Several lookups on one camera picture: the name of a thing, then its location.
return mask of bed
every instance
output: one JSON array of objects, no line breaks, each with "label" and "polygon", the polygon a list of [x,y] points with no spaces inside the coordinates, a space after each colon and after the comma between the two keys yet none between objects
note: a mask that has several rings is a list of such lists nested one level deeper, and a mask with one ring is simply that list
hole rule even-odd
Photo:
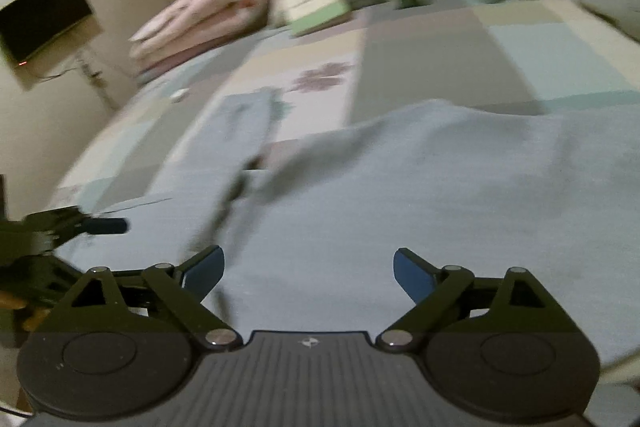
[{"label": "bed", "polygon": [[[431,0],[405,10],[377,4],[300,38],[286,27],[264,28],[162,74],[98,135],[51,206],[121,215],[132,230],[80,238],[60,255],[82,269],[136,269],[178,263],[210,241],[232,253],[232,238],[219,231],[242,213],[235,210],[239,180],[290,169],[316,136],[432,99],[480,114],[633,108],[638,63],[640,44],[571,0]],[[233,267],[229,277],[238,281]],[[250,295],[246,284],[238,282]],[[220,312],[216,298],[205,304]],[[243,309],[236,302],[225,318],[235,323]],[[580,313],[578,323],[591,332]],[[620,333],[626,341],[618,347],[612,343],[620,335],[598,331],[607,365],[640,343],[638,328]]]}]

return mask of folded blanket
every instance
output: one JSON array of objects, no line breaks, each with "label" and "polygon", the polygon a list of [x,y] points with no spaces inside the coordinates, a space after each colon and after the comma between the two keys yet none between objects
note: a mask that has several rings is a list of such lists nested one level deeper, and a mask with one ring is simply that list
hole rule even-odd
[{"label": "folded blanket", "polygon": [[161,52],[147,55],[144,60],[138,61],[139,70],[136,75],[136,84],[138,84],[138,87],[146,86],[146,84],[165,74],[167,71],[177,68],[192,58],[200,57],[210,50],[219,48],[232,39],[233,37],[220,37],[219,39],[203,42],[202,44],[178,51],[177,53],[168,51],[171,53],[168,56],[159,55]]},{"label": "folded blanket", "polygon": [[[159,52],[160,59],[206,41],[247,28],[267,11],[269,0],[177,0],[146,23],[129,40],[130,56],[141,60]],[[175,50],[164,50],[187,36]]]}]

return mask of metal pivot screw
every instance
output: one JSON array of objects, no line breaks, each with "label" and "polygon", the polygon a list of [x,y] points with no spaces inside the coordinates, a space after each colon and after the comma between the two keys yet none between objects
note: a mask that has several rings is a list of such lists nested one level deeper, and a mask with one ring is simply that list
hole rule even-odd
[{"label": "metal pivot screw", "polygon": [[404,330],[388,330],[380,335],[380,340],[385,346],[404,347],[411,344],[414,336]]},{"label": "metal pivot screw", "polygon": [[205,340],[214,346],[228,346],[236,340],[238,335],[233,330],[221,328],[219,330],[211,330],[205,336]]}]

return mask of white wall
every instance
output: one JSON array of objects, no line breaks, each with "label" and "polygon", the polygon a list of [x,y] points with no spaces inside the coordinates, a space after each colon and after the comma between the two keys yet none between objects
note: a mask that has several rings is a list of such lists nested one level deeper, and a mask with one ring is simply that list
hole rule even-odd
[{"label": "white wall", "polygon": [[[0,6],[12,0],[0,0]],[[172,0],[89,0],[103,29],[92,48],[110,64],[132,71],[127,39]],[[62,38],[43,55],[69,56],[77,45]],[[135,91],[130,78],[96,60],[104,71],[108,93],[123,104]],[[29,67],[38,74],[38,61]],[[52,64],[49,73],[60,71]],[[86,144],[106,124],[110,112],[75,71],[24,90],[14,71],[0,58],[0,172],[7,176],[12,217],[39,210],[56,182]]]}]

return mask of blanket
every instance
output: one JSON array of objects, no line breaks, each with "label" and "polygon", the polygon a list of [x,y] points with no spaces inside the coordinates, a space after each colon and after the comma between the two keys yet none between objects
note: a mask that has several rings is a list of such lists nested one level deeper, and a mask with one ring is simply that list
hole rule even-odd
[{"label": "blanket", "polygon": [[245,338],[375,338],[413,306],[392,270],[407,247],[478,277],[526,267],[607,365],[640,344],[638,128],[638,106],[513,116],[436,101],[309,137],[236,203],[205,304]]}]

